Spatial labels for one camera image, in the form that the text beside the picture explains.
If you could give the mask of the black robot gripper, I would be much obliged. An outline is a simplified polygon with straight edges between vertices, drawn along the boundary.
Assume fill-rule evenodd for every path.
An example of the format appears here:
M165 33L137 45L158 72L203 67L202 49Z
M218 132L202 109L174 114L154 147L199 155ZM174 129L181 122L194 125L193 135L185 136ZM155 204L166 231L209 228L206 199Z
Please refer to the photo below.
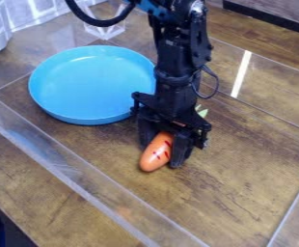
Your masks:
M197 108L198 98L207 99L207 96L199 94L202 71L197 69L191 73L183 73L179 76L165 73L155 69L157 89L155 93L134 92L131 94L134 107L131 113L137 115L139 144L143 149L147 148L153 139L159 133L157 125L139 119L139 111L143 107L150 108L157 114L167 118L177 118L182 114ZM194 139L191 131L181 131L174 135L170 167L178 168L189 159L194 149Z

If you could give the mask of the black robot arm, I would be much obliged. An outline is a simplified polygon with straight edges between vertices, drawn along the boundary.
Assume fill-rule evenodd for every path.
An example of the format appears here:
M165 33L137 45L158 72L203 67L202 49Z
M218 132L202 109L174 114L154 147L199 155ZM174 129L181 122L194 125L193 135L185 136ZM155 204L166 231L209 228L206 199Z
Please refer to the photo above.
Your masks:
M153 95L135 92L139 140L149 145L162 131L173 135L170 167L203 148L211 124L197 112L202 73L209 72L213 45L206 31L206 0L126 0L149 14L158 50Z

